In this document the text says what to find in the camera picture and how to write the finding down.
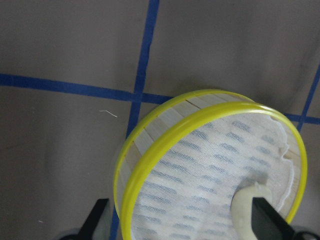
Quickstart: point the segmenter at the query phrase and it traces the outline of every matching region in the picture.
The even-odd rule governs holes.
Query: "yellow rim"
[[[243,113],[266,114],[277,119],[290,128],[298,143],[301,155],[300,183],[292,208],[286,218],[287,222],[290,223],[292,221],[302,200],[307,181],[307,154],[299,132],[290,120],[272,108],[253,102],[226,102],[200,109],[185,117],[157,139],[141,157],[128,180],[123,194],[120,223],[124,240],[131,240],[132,214],[140,189],[150,171],[162,156],[184,136],[200,126],[219,118]]]
[[[153,111],[151,111],[142,121],[139,122],[139,124],[133,129],[131,134],[125,140],[115,164],[115,171],[113,175],[113,199],[114,199],[114,206],[118,215],[119,215],[119,206],[118,206],[118,198],[117,198],[117,184],[119,179],[120,168],[125,159],[127,151],[129,150],[133,141],[150,122],[152,122],[157,116],[159,116],[161,113],[163,113],[167,109],[189,98],[198,97],[198,96],[207,95],[207,94],[229,94],[229,95],[241,97],[250,102],[253,102],[253,100],[251,100],[250,98],[238,93],[219,90],[219,89],[204,89],[204,90],[191,91],[191,92],[187,92],[185,94],[176,96],[166,101],[165,103],[161,104],[160,106],[155,108]]]

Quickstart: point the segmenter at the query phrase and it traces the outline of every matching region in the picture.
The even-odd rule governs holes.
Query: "floor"
[[[98,198],[113,200],[137,121],[207,88],[300,129],[308,181],[292,224],[320,234],[319,21],[316,0],[1,1],[0,239],[76,232]]]

